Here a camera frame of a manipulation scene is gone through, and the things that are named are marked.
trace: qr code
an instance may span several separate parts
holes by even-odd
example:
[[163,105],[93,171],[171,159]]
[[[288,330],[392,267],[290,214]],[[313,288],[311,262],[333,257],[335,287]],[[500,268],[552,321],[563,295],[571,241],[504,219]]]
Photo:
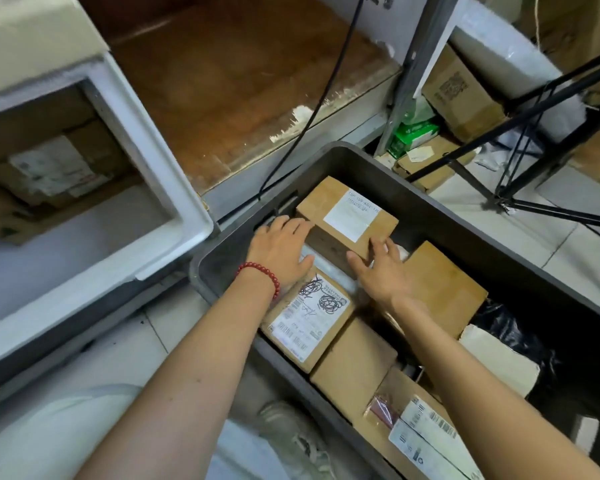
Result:
[[465,89],[468,89],[469,85],[462,78],[460,72],[453,74],[442,86],[440,86],[440,92],[444,95],[445,99],[449,102],[453,101],[458,97]]

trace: green package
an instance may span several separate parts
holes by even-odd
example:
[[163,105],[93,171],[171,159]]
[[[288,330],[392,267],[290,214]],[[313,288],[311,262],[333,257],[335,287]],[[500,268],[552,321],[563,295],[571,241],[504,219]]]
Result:
[[431,121],[423,121],[414,125],[401,123],[394,131],[387,150],[393,158],[398,160],[398,158],[405,156],[408,151],[436,137],[439,132],[440,127]]

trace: white sneaker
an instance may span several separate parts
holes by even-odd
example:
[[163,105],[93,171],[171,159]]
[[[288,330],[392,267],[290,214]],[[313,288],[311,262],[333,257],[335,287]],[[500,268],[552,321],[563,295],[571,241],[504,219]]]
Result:
[[291,480],[336,480],[320,430],[311,418],[284,401],[258,413],[260,435],[280,457]]

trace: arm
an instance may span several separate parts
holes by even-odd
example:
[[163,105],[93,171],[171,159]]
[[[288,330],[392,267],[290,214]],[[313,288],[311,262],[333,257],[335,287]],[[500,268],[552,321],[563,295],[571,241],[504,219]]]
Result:
[[[247,261],[289,286],[313,264],[300,250],[312,224],[278,217],[258,229]],[[271,279],[243,269],[182,339],[113,427],[78,480],[203,479],[229,414],[251,342],[275,292]]]
[[348,255],[362,286],[396,318],[485,478],[600,479],[600,468],[497,379],[409,296],[390,239],[372,239],[373,269]]

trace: plastic bin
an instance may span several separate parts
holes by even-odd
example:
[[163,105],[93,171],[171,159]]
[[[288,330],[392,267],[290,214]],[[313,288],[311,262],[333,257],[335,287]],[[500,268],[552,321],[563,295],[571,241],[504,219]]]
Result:
[[[491,298],[506,304],[526,329],[556,350],[562,361],[557,380],[550,390],[530,398],[556,427],[569,435],[574,414],[593,413],[600,418],[600,307],[455,217],[352,145],[327,145],[296,174],[285,188],[197,250],[191,281],[209,303],[231,283],[254,229],[277,214],[293,213],[312,188],[330,175],[399,218],[392,234],[397,243],[412,251],[425,239],[431,241],[487,289]],[[399,477],[260,332],[254,347],[381,476]],[[597,446],[592,458],[600,464]]]

